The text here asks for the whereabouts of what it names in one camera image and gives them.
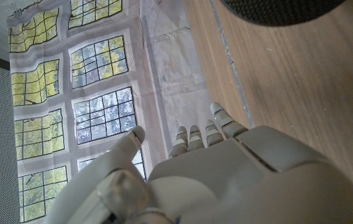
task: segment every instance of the wooden table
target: wooden table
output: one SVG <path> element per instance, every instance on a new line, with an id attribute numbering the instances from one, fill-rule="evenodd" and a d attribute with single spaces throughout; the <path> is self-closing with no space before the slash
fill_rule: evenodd
<path id="1" fill-rule="evenodd" d="M 271 126 L 314 147 L 353 181 L 353 0 L 289 27 L 248 23 L 218 0 L 184 5 L 211 99 L 245 126 Z"/>

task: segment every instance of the window grid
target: window grid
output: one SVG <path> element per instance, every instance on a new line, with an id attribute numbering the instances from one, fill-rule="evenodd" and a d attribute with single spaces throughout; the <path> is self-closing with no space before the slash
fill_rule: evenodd
<path id="1" fill-rule="evenodd" d="M 102 44 L 105 41 L 107 42 L 108 49 L 105 51 L 101 51 L 100 53 L 97 54 L 97 50 L 96 50 L 97 45 Z M 109 43 L 109 41 L 115 42 L 114 43 L 115 46 L 111 47 L 111 44 Z M 85 58 L 84 51 L 89 50 L 89 48 L 94 49 L 94 55 L 90 56 L 88 58 Z M 81 54 L 82 61 L 75 63 L 75 60 L 77 60 L 79 54 Z M 109 55 L 109 59 L 108 59 L 109 61 L 102 63 L 100 66 L 98 66 L 98 60 L 105 61 L 105 59 L 101 58 L 101 57 L 105 57 L 106 54 Z M 71 59 L 72 59 L 71 73 L 72 73 L 72 77 L 73 77 L 73 79 L 72 79 L 73 89 L 84 87 L 84 86 L 92 84 L 94 82 L 104 80 L 105 78 L 110 78 L 113 75 L 119 75 L 119 74 L 126 73 L 129 70 L 128 63 L 127 63 L 127 57 L 126 57 L 126 50 L 125 50 L 125 46 L 124 46 L 124 37 L 122 35 L 117 36 L 117 37 L 113 37 L 108 40 L 102 40 L 97 43 L 90 44 L 86 47 L 83 47 L 83 48 L 77 50 L 76 52 L 73 52 L 71 54 Z M 96 66 L 87 69 L 92 64 L 95 64 Z M 109 76 L 107 76 L 105 74 L 107 68 L 110 69 Z M 81 79 L 80 79 L 81 76 L 84 76 L 84 79 L 85 79 L 85 80 L 83 80 L 83 83 L 81 83 Z"/>
<path id="2" fill-rule="evenodd" d="M 53 63 L 55 66 L 53 67 L 52 70 L 46 71 L 45 67 L 46 65 L 50 65 Z M 43 62 L 40 63 L 37 68 L 31 72 L 26 72 L 26 73 L 13 73 L 11 75 L 11 80 L 12 80 L 12 99 L 13 99 L 13 104 L 14 106 L 24 106 L 24 105 L 34 105 L 38 103 L 43 103 L 44 101 L 47 100 L 47 97 L 50 96 L 55 96 L 59 94 L 59 77 L 58 77 L 58 70 L 59 70 L 59 59 L 57 60 L 52 60 L 48 62 Z M 55 72 L 56 75 L 53 76 L 53 81 L 47 83 L 47 80 L 50 79 L 50 76 L 52 75 L 51 73 Z M 28 74 L 30 73 L 37 73 L 37 81 L 32 81 L 28 82 L 27 77 Z M 41 79 L 44 78 L 44 83 L 43 85 L 41 84 Z M 37 83 L 39 85 L 39 91 L 33 91 L 33 92 L 27 92 L 27 84 L 31 83 Z M 18 88 L 18 86 L 24 84 L 23 89 Z M 35 93 L 40 93 L 40 101 L 33 101 L 32 99 L 28 100 L 26 99 L 26 95 L 32 96 Z"/>
<path id="3" fill-rule="evenodd" d="M 121 0 L 92 0 L 86 3 L 84 3 L 84 0 L 71 0 L 69 29 L 90 24 L 102 18 L 113 16 L 121 11 Z"/>
<path id="4" fill-rule="evenodd" d="M 131 96 L 131 99 L 130 100 L 126 100 L 126 101 L 122 101 L 120 102 L 119 100 L 119 95 L 117 94 L 118 92 L 122 91 L 122 90 L 129 90 L 129 95 Z M 105 106 L 104 103 L 103 103 L 103 97 L 104 96 L 108 96 L 108 95 L 112 95 L 112 94 L 116 94 L 116 104 L 114 105 L 109 105 L 109 106 Z M 102 109 L 100 110 L 94 110 L 91 112 L 91 101 L 93 100 L 97 100 L 97 99 L 101 99 L 102 101 Z M 76 105 L 77 104 L 81 104 L 81 103 L 86 103 L 88 102 L 88 106 L 89 106 L 89 112 L 88 113 L 83 113 L 83 114 L 80 114 L 77 116 L 77 110 L 76 110 Z M 125 116 L 121 116 L 120 115 L 120 105 L 126 105 L 127 103 L 131 103 L 132 105 L 132 111 L 130 112 L 127 112 L 129 114 L 125 115 Z M 114 119 L 108 119 L 106 120 L 106 115 L 107 113 L 105 112 L 106 109 L 109 109 L 109 108 L 117 108 L 117 118 L 114 118 Z M 81 101 L 81 102 L 78 102 L 78 103 L 75 103 L 75 112 L 76 112 L 76 132 L 77 132 L 77 144 L 84 144 L 84 143 L 87 143 L 87 142 L 91 142 L 91 141 L 96 141 L 96 140 L 99 140 L 99 139 L 103 139 L 103 138 L 107 138 L 107 137 L 110 137 L 110 136 L 115 136 L 117 134 L 121 134 L 121 133 L 125 133 L 127 132 L 128 130 L 130 130 L 130 128 L 136 126 L 136 117 L 135 117 L 135 106 L 134 106 L 134 97 L 132 96 L 132 88 L 131 87 L 127 87 L 127 88 L 123 88 L 123 89 L 120 89 L 120 90 L 116 90 L 116 91 L 113 91 L 113 92 L 110 92 L 110 93 L 107 93 L 105 95 L 102 95 L 102 96 L 99 96 L 99 97 L 96 97 L 96 98 L 93 98 L 91 100 L 87 100 L 87 101 Z M 93 113 L 102 113 L 103 112 L 103 115 L 99 115 L 99 116 L 95 116 L 93 117 L 92 114 Z M 89 115 L 89 119 L 86 119 L 84 121 L 80 121 L 78 122 L 78 119 L 79 118 L 82 118 L 83 116 L 86 116 L 86 115 Z M 128 117 L 131 117 L 133 116 L 133 119 L 134 119 L 134 124 L 133 126 L 131 127 L 127 127 L 127 128 L 123 128 L 122 126 L 122 123 L 121 123 L 121 119 L 122 118 L 128 118 Z M 100 118 L 100 117 L 103 117 L 104 121 L 103 122 L 100 122 L 100 123 L 96 123 L 94 125 L 92 125 L 92 119 L 96 119 L 96 118 Z M 116 131 L 115 133 L 111 133 L 109 134 L 108 133 L 108 129 L 109 127 L 112 128 L 111 126 L 111 122 L 112 121 L 118 121 L 118 131 Z M 83 126 L 83 127 L 78 127 L 81 123 L 85 123 L 85 122 L 89 122 L 89 126 Z M 92 135 L 92 127 L 95 127 L 95 126 L 100 126 L 102 124 L 105 124 L 105 132 L 106 132 L 106 135 L 103 136 L 103 137 L 100 137 L 100 138 L 96 138 L 93 140 L 93 135 Z M 82 130 L 86 130 L 88 129 L 89 130 L 89 140 L 88 141 L 85 141 L 84 139 L 81 140 L 81 142 L 79 142 L 80 140 L 80 135 L 79 135 L 79 131 L 82 132 Z"/>
<path id="5" fill-rule="evenodd" d="M 52 171 L 52 170 L 54 170 L 54 172 L 55 172 L 55 170 L 60 170 L 60 169 L 63 169 L 63 168 L 64 168 L 64 174 L 65 175 L 64 175 L 64 177 L 62 177 L 62 179 L 60 181 L 50 182 L 49 184 L 46 183 L 46 181 L 44 179 L 45 173 L 47 173 L 49 171 Z M 36 187 L 32 187 L 32 188 L 29 188 L 29 189 L 25 189 L 25 185 L 27 185 L 36 175 L 41 175 L 42 185 L 39 185 L 39 186 L 36 186 Z M 53 200 L 56 196 L 45 198 L 45 187 L 48 187 L 48 186 L 51 186 L 51 185 L 54 186 L 56 184 L 61 184 L 61 183 L 66 183 L 67 184 L 67 182 L 68 182 L 68 179 L 67 179 L 67 168 L 66 168 L 66 166 L 62 166 L 62 167 L 57 167 L 57 168 L 50 169 L 50 170 L 45 170 L 45 171 L 42 171 L 42 172 L 37 172 L 37 173 L 34 173 L 34 174 L 30 174 L 30 175 L 25 175 L 25 176 L 22 176 L 22 177 L 18 177 L 18 181 L 19 181 L 19 209 L 21 209 L 22 212 L 23 212 L 23 217 L 21 215 L 21 223 L 31 222 L 33 220 L 36 220 L 38 218 L 42 218 L 42 217 L 46 216 L 47 207 L 50 206 L 50 204 L 48 204 L 48 201 L 49 200 Z M 39 200 L 37 202 L 32 202 L 32 203 L 29 203 L 28 205 L 25 205 L 25 192 L 28 192 L 28 191 L 31 191 L 31 190 L 35 190 L 35 189 L 39 189 L 39 188 L 42 188 L 42 190 L 43 190 L 43 192 L 42 192 L 43 200 Z M 25 210 L 25 208 L 28 207 L 28 206 L 32 206 L 32 205 L 38 204 L 38 203 L 42 203 L 42 202 L 44 203 L 44 215 L 40 215 L 39 214 L 39 215 L 36 215 L 35 218 L 26 220 L 26 215 L 25 215 L 26 214 L 26 210 Z"/>
<path id="6" fill-rule="evenodd" d="M 43 128 L 43 120 L 44 120 L 44 118 L 46 118 L 47 116 L 51 116 L 51 113 L 58 113 L 60 115 L 60 121 L 50 124 L 48 128 Z M 33 129 L 33 130 L 30 130 L 30 131 L 25 131 L 25 129 L 24 129 L 25 128 L 25 123 L 30 122 L 30 121 L 35 121 L 35 119 L 41 119 L 41 128 Z M 17 136 L 18 134 L 21 134 L 21 138 L 22 138 L 21 139 L 21 142 L 22 142 L 21 145 L 18 145 L 18 143 L 16 142 L 17 155 L 21 154 L 21 158 L 19 158 L 19 156 L 17 156 L 17 160 L 18 161 L 23 160 L 23 159 L 31 159 L 31 158 L 35 158 L 35 157 L 39 157 L 39 156 L 48 155 L 48 154 L 51 154 L 53 152 L 58 152 L 58 151 L 61 151 L 61 150 L 65 149 L 65 142 L 64 142 L 64 138 L 63 138 L 63 116 L 62 116 L 62 110 L 61 109 L 57 109 L 55 111 L 50 111 L 48 115 L 41 116 L 41 117 L 38 117 L 38 118 L 17 120 L 17 121 L 15 121 L 15 124 L 17 122 L 20 122 L 20 121 L 22 121 L 22 131 L 18 132 L 18 131 L 15 130 L 15 136 Z M 62 134 L 60 134 L 58 136 L 51 136 L 50 140 L 44 140 L 44 129 L 50 129 L 50 128 L 54 127 L 55 125 L 58 125 L 58 124 L 60 124 L 61 133 Z M 31 132 L 38 131 L 38 130 L 41 131 L 41 142 L 34 142 L 34 143 L 25 144 L 25 141 L 24 141 L 25 140 L 24 139 L 25 138 L 25 133 L 31 133 Z M 44 152 L 44 144 L 45 144 L 45 142 L 51 142 L 55 138 L 62 138 L 62 148 L 61 149 L 57 149 L 57 150 L 52 151 L 52 152 L 49 152 L 49 153 L 45 153 Z M 39 144 L 39 143 L 41 143 L 41 148 L 42 148 L 41 155 L 25 157 L 25 146 L 31 146 L 31 145 Z"/>
<path id="7" fill-rule="evenodd" d="M 36 23 L 36 16 L 40 16 L 42 13 L 42 21 Z M 46 11 L 46 12 L 39 12 L 36 15 L 34 15 L 33 19 L 30 20 L 28 23 L 21 24 L 22 27 L 15 27 L 12 28 L 10 27 L 8 29 L 8 35 L 9 35 L 9 52 L 25 52 L 27 51 L 31 45 L 34 44 L 40 44 L 42 42 L 45 42 L 47 40 L 50 40 L 54 37 L 57 36 L 57 18 L 59 15 L 59 8 L 53 9 L 51 11 Z M 44 24 L 44 31 L 41 33 L 37 34 L 37 28 L 41 25 Z M 17 30 L 20 29 L 21 31 L 18 34 L 13 34 L 13 32 L 17 32 Z M 28 34 L 29 31 L 34 29 L 34 35 Z"/>

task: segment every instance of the window pane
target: window pane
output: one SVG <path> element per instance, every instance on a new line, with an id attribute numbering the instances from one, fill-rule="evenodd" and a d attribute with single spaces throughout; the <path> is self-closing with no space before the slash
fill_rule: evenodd
<path id="1" fill-rule="evenodd" d="M 20 208 L 19 210 L 20 210 L 19 215 L 21 216 L 21 222 L 24 222 L 25 220 L 24 220 L 24 218 L 23 218 L 23 216 L 24 216 L 23 207 L 22 207 L 22 208 Z"/>
<path id="2" fill-rule="evenodd" d="M 42 143 L 29 144 L 23 147 L 23 156 L 25 159 L 41 156 L 42 155 Z"/>
<path id="3" fill-rule="evenodd" d="M 102 97 L 98 97 L 93 100 L 90 100 L 89 107 L 91 108 L 91 112 L 103 110 Z"/>
<path id="4" fill-rule="evenodd" d="M 95 44 L 95 51 L 96 51 L 97 54 L 100 54 L 100 53 L 103 53 L 103 52 L 108 52 L 109 51 L 108 41 L 104 40 L 102 42 L 96 43 Z"/>
<path id="5" fill-rule="evenodd" d="M 119 105 L 120 116 L 127 116 L 134 113 L 134 106 L 132 101 Z"/>
<path id="6" fill-rule="evenodd" d="M 60 190 L 67 184 L 66 181 L 57 184 L 46 185 L 45 188 L 45 199 L 56 197 Z"/>
<path id="7" fill-rule="evenodd" d="M 104 110 L 106 115 L 106 121 L 119 118 L 119 108 L 117 106 L 112 106 Z"/>
<path id="8" fill-rule="evenodd" d="M 106 95 L 102 96 L 102 99 L 103 99 L 103 104 L 106 108 L 109 106 L 117 105 L 116 93 L 106 94 Z"/>
<path id="9" fill-rule="evenodd" d="M 91 120 L 91 125 L 103 124 L 104 123 L 104 116 L 100 116 L 98 118 Z"/>
<path id="10" fill-rule="evenodd" d="M 105 52 L 103 54 L 100 54 L 100 55 L 96 56 L 96 59 L 98 60 L 98 66 L 99 67 L 102 66 L 102 65 L 108 65 L 108 64 L 111 63 L 109 52 Z"/>
<path id="11" fill-rule="evenodd" d="M 81 24 L 75 22 L 75 18 L 79 18 L 81 15 L 85 15 L 83 24 L 89 24 L 99 19 L 114 15 L 120 11 L 121 0 L 93 0 L 88 3 L 81 0 L 72 0 L 69 29 L 72 27 L 81 26 Z"/>
<path id="12" fill-rule="evenodd" d="M 89 120 L 89 114 L 86 114 L 86 115 L 83 115 L 83 116 L 79 116 L 79 117 L 76 118 L 76 121 L 79 122 L 79 123 L 87 121 L 87 120 Z"/>
<path id="13" fill-rule="evenodd" d="M 137 164 L 137 163 L 140 163 L 140 162 L 142 162 L 142 155 L 140 154 L 140 150 L 138 150 L 137 154 L 132 159 L 132 163 L 133 164 Z"/>
<path id="14" fill-rule="evenodd" d="M 20 24 L 16 27 L 10 27 L 10 52 L 24 52 L 33 44 L 33 40 L 35 44 L 40 44 L 56 36 L 55 32 L 55 35 L 48 37 L 46 31 L 56 25 L 58 12 L 59 8 L 46 12 L 38 12 L 29 22 Z M 46 15 L 46 18 L 51 17 L 51 19 L 45 20 L 45 24 L 43 22 L 44 14 Z"/>
<path id="15" fill-rule="evenodd" d="M 80 162 L 80 170 L 82 170 L 84 167 L 86 167 L 92 160 L 93 160 L 93 159 Z"/>
<path id="16" fill-rule="evenodd" d="M 24 131 L 33 131 L 41 129 L 41 118 L 33 118 L 24 121 Z"/>
<path id="17" fill-rule="evenodd" d="M 35 202 L 44 200 L 44 189 L 43 187 L 37 187 L 24 192 L 25 206 Z"/>
<path id="18" fill-rule="evenodd" d="M 65 149 L 63 142 L 63 136 L 59 136 L 51 139 L 51 141 L 44 142 L 44 154 L 50 154 Z"/>
<path id="19" fill-rule="evenodd" d="M 91 113 L 85 114 L 84 118 L 82 115 L 76 118 L 77 121 L 83 121 L 76 124 L 78 144 L 123 133 L 136 126 L 130 87 L 89 101 L 75 103 L 76 114 L 87 113 L 88 102 Z"/>
<path id="20" fill-rule="evenodd" d="M 15 121 L 15 124 L 17 131 L 23 131 L 15 135 L 18 160 L 43 155 L 43 144 L 44 154 L 64 149 L 60 109 L 50 111 L 48 115 L 41 118 Z"/>
<path id="21" fill-rule="evenodd" d="M 46 198 L 54 198 L 66 185 L 66 167 L 26 175 L 19 177 L 18 180 L 21 221 L 24 221 L 23 215 L 25 215 L 25 221 L 33 220 L 44 216 L 45 211 L 49 211 L 53 199 L 46 200 Z"/>
<path id="22" fill-rule="evenodd" d="M 17 179 L 17 181 L 18 181 L 18 185 L 19 185 L 19 191 L 21 192 L 21 191 L 23 191 L 23 177 L 19 177 Z"/>
<path id="23" fill-rule="evenodd" d="M 86 129 L 82 129 L 82 130 L 77 131 L 77 143 L 78 144 L 86 143 L 89 141 L 91 141 L 91 129 L 90 128 L 86 128 Z"/>
<path id="24" fill-rule="evenodd" d="M 16 147 L 16 159 L 17 160 L 23 159 L 22 151 L 23 151 L 22 146 Z"/>
<path id="25" fill-rule="evenodd" d="M 23 134 L 15 134 L 15 145 L 16 146 L 21 146 L 22 145 L 22 138 L 23 138 Z"/>
<path id="26" fill-rule="evenodd" d="M 53 124 L 51 125 L 51 128 L 53 138 L 63 135 L 62 123 Z"/>
<path id="27" fill-rule="evenodd" d="M 87 82 L 85 80 L 85 75 L 79 75 L 73 77 L 73 88 L 78 88 L 78 87 L 83 87 L 87 85 Z"/>
<path id="28" fill-rule="evenodd" d="M 92 56 L 95 56 L 94 45 L 89 45 L 83 48 L 83 58 L 90 58 Z"/>
<path id="29" fill-rule="evenodd" d="M 76 115 L 80 116 L 83 114 L 88 114 L 89 113 L 89 103 L 86 102 L 81 102 L 81 103 L 76 103 L 75 104 L 75 111 Z"/>
<path id="30" fill-rule="evenodd" d="M 41 130 L 29 131 L 27 133 L 24 133 L 24 136 L 23 136 L 24 144 L 32 144 L 32 143 L 41 142 L 41 141 L 42 141 Z"/>
<path id="31" fill-rule="evenodd" d="M 83 129 L 83 128 L 88 128 L 91 126 L 91 121 L 84 121 L 81 123 L 77 124 L 77 130 Z"/>
<path id="32" fill-rule="evenodd" d="M 23 207 L 23 192 L 19 192 L 19 206 Z"/>
<path id="33" fill-rule="evenodd" d="M 113 75 L 112 66 L 110 64 L 99 67 L 98 70 L 100 79 L 109 78 Z"/>
<path id="34" fill-rule="evenodd" d="M 131 115 L 124 118 L 120 118 L 120 124 L 122 132 L 130 130 L 131 128 L 136 126 L 135 116 Z"/>
<path id="35" fill-rule="evenodd" d="M 42 173 L 24 176 L 23 183 L 24 190 L 42 186 Z"/>
<path id="36" fill-rule="evenodd" d="M 12 86 L 14 106 L 42 103 L 47 96 L 58 94 L 58 66 L 59 60 L 52 60 L 40 63 L 34 71 L 13 73 L 12 82 L 16 83 Z"/>
<path id="37" fill-rule="evenodd" d="M 92 63 L 92 65 L 94 66 L 95 69 L 87 72 L 87 84 L 90 84 L 99 80 L 98 69 L 96 69 L 96 63 Z"/>
<path id="38" fill-rule="evenodd" d="M 73 88 L 83 87 L 90 83 L 109 78 L 114 74 L 128 71 L 124 40 L 114 37 L 83 47 L 71 54 Z"/>
<path id="39" fill-rule="evenodd" d="M 121 74 L 128 71 L 125 59 L 112 63 L 113 74 Z"/>
<path id="40" fill-rule="evenodd" d="M 106 137 L 106 126 L 105 124 L 100 124 L 91 127 L 92 140 Z"/>
<path id="41" fill-rule="evenodd" d="M 44 216 L 44 202 L 35 203 L 25 207 L 25 222 Z"/>
<path id="42" fill-rule="evenodd" d="M 52 184 L 67 180 L 66 167 L 59 167 L 44 172 L 44 184 Z"/>
<path id="43" fill-rule="evenodd" d="M 111 50 L 110 55 L 112 58 L 112 62 L 116 62 L 116 61 L 124 59 L 126 57 L 126 55 L 124 53 L 124 47 L 120 47 L 118 49 Z"/>
<path id="44" fill-rule="evenodd" d="M 144 171 L 144 165 L 143 164 L 136 164 L 135 167 L 138 169 L 138 171 L 142 175 L 142 178 L 146 179 L 145 171 Z"/>
<path id="45" fill-rule="evenodd" d="M 119 134 L 120 133 L 119 120 L 107 122 L 106 123 L 106 131 L 108 132 L 108 136 L 112 136 L 114 134 Z"/>
<path id="46" fill-rule="evenodd" d="M 97 117 L 100 117 L 100 116 L 103 116 L 103 115 L 104 115 L 104 111 L 101 110 L 101 111 L 98 111 L 98 112 L 91 113 L 91 118 L 97 118 Z"/>
<path id="47" fill-rule="evenodd" d="M 45 209 L 47 210 L 47 212 L 50 210 L 51 205 L 53 204 L 54 201 L 55 201 L 54 198 L 45 200 Z"/>
<path id="48" fill-rule="evenodd" d="M 132 100 L 131 89 L 125 88 L 123 90 L 117 91 L 117 99 L 119 100 L 119 103 L 124 103 Z"/>

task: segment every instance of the black speaker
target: black speaker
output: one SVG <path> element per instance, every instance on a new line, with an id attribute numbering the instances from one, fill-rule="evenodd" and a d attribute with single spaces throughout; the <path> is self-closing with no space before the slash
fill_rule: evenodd
<path id="1" fill-rule="evenodd" d="M 263 26 L 289 26 L 315 19 L 344 0 L 222 0 L 240 18 Z"/>

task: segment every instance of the white robotic arm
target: white robotic arm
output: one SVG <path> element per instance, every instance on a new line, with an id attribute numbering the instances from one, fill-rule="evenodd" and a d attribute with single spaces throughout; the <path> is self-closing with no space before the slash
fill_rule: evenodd
<path id="1" fill-rule="evenodd" d="M 145 183 L 132 158 L 137 126 L 59 193 L 46 223 L 353 223 L 353 184 L 320 153 L 277 130 L 251 130 L 218 103 L 204 148 L 179 127 Z"/>

